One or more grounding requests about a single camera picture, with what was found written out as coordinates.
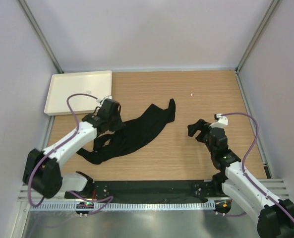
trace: gray wall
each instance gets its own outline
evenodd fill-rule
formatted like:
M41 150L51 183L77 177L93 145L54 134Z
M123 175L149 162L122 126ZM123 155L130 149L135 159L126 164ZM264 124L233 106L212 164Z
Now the gray wall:
M271 0L27 0L65 71L235 68Z
M56 73L15 0L0 0L0 238L9 237L28 152L39 147Z
M241 75L270 167L294 201L294 0L281 3Z

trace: purple cable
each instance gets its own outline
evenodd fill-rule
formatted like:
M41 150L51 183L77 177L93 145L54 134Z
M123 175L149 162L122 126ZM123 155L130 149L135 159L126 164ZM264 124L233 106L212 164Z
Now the purple cable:
M250 148L247 150L246 154L244 155L244 158L242 160L242 164L241 164L241 169L244 173L244 175L246 176L246 178L251 182L251 184L256 188L258 189L258 191L260 191L264 196L266 196L270 201L272 201L273 203L275 203L288 217L289 219L293 222L294 224L294 218L293 216L291 216L291 214L283 207L281 206L274 198L272 198L271 196L268 196L267 193L262 190L261 187L259 187L251 178L250 176L245 173L245 162L246 162L246 159L247 159L247 156L248 154L250 153L250 151L252 150L252 148L254 147L254 145L256 144L257 142L257 138L258 138L258 134L259 134L259 126L258 126L258 123L256 121L255 118L253 118L251 115L249 114L246 114L246 113L225 113L225 114L222 114L222 116L230 116L230 115L242 115L242 116L246 116L246 117L249 117L250 119L252 119L252 121L255 123L255 126L256 126L256 134L255 134L255 138L254 138L254 141L252 142Z
M241 214L237 214L237 215L230 215L230 214L224 214L221 212L217 212L218 215L224 216L224 217L232 217L232 218L236 218L236 217L242 217L245 216L247 213L243 212Z
M75 192L70 191L70 193L72 193L74 196L81 197L81 196L79 196L78 194L76 194ZM90 215L94 215L94 214L96 214L96 213L99 213L99 212L100 212L101 210L103 210L108 204L111 203L111 201L113 200L113 198L114 198L113 196L109 196L109 197L106 197L106 198L101 199L101 200L87 200L87 201L89 201L89 202L93 202L93 203L94 203L94 202L104 202L104 201L107 201L103 206L101 206L100 208L98 208L98 209L95 210L95 211L91 211L91 212L89 212L87 215L90 216ZM64 222L62 222L62 223L60 223L60 224L58 224L58 225L55 225L55 226L43 226L43 227L48 228L48 229L57 228L57 227L59 227L59 226L65 224L66 222L68 222L68 221L70 221L71 219L76 218L76 217L79 217L79 216L78 216L78 215L76 215L76 216L72 216L72 217L66 219Z
M73 194L75 197L79 198L79 199L82 199L83 201L85 202L105 202L107 200L109 200L110 198L112 198L113 196L109 196L109 197L105 197L103 199L100 199L100 200L95 200L95 199L92 199L92 200L89 200L89 199L86 199L84 197L81 197L80 195L78 195L76 192L74 191L68 191L69 193Z

